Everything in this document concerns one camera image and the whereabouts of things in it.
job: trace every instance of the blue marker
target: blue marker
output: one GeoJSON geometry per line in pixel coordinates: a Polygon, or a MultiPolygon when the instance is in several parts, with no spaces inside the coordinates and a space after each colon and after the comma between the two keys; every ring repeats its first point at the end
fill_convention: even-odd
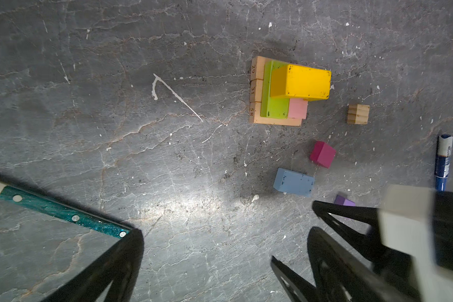
{"type": "Polygon", "coordinates": [[[438,151],[436,152],[435,163],[435,189],[437,191],[444,191],[446,189],[452,145],[453,136],[442,134],[438,137],[438,151]]]}

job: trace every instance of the magenta block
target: magenta block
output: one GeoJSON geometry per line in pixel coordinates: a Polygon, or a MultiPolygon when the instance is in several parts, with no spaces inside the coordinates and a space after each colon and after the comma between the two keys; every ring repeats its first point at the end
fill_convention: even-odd
{"type": "Polygon", "coordinates": [[[308,104],[309,102],[304,99],[290,99],[288,104],[288,117],[306,119],[308,104]]]}
{"type": "Polygon", "coordinates": [[[312,151],[310,159],[319,166],[324,168],[329,168],[334,160],[334,155],[336,150],[329,146],[326,142],[317,141],[314,146],[314,151],[312,151]]]}
{"type": "Polygon", "coordinates": [[[336,200],[334,201],[334,204],[339,204],[339,205],[349,205],[349,206],[355,206],[356,203],[350,201],[349,199],[342,197],[340,195],[336,196],[336,200]]]}

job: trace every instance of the blue block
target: blue block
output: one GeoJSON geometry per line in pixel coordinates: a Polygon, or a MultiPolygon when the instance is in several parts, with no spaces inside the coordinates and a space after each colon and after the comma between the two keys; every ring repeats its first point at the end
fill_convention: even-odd
{"type": "Polygon", "coordinates": [[[314,180],[308,175],[279,168],[273,187],[277,191],[310,197],[314,180]]]}

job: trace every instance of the toy block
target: toy block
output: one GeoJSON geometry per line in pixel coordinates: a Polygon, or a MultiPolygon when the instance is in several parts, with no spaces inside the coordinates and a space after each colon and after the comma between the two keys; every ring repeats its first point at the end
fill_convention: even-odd
{"type": "Polygon", "coordinates": [[[287,118],[288,117],[288,98],[271,98],[271,74],[273,69],[278,69],[287,63],[272,60],[265,64],[263,75],[263,90],[262,90],[262,107],[260,116],[263,118],[287,118]]]}
{"type": "Polygon", "coordinates": [[[283,65],[272,71],[270,97],[326,100],[329,98],[330,78],[328,70],[283,65]]]}
{"type": "Polygon", "coordinates": [[[310,159],[319,166],[324,168],[329,168],[332,160],[334,160],[334,155],[336,150],[329,146],[326,142],[317,141],[314,146],[314,151],[312,151],[310,159]]]}
{"type": "Polygon", "coordinates": [[[250,102],[261,102],[262,101],[262,87],[263,80],[253,80],[250,83],[250,102]]]}
{"type": "Polygon", "coordinates": [[[280,192],[309,197],[314,187],[314,180],[308,175],[279,168],[273,187],[280,192]]]}
{"type": "Polygon", "coordinates": [[[307,118],[307,106],[309,102],[304,99],[290,99],[288,104],[289,118],[307,118]]]}
{"type": "Polygon", "coordinates": [[[272,61],[267,57],[254,57],[252,59],[252,69],[250,69],[250,81],[263,80],[265,63],[272,61]]]}
{"type": "Polygon", "coordinates": [[[369,105],[349,105],[347,111],[347,123],[365,125],[368,123],[369,118],[369,105]]]}
{"type": "Polygon", "coordinates": [[[336,196],[336,200],[334,201],[334,204],[348,205],[348,206],[355,206],[356,205],[355,202],[352,202],[349,199],[347,199],[347,198],[345,198],[343,196],[340,196],[340,195],[336,196]]]}
{"type": "Polygon", "coordinates": [[[261,103],[251,102],[248,121],[253,124],[296,126],[302,125],[301,118],[263,118],[260,116],[261,103]]]}

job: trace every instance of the teal handle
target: teal handle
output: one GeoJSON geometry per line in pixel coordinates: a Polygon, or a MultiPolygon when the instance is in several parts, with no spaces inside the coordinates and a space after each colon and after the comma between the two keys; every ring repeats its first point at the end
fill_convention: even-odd
{"type": "Polygon", "coordinates": [[[60,202],[37,196],[36,194],[20,190],[9,185],[1,191],[0,199],[117,238],[126,236],[126,234],[131,230],[131,228],[127,226],[94,216],[61,204],[60,202]]]}

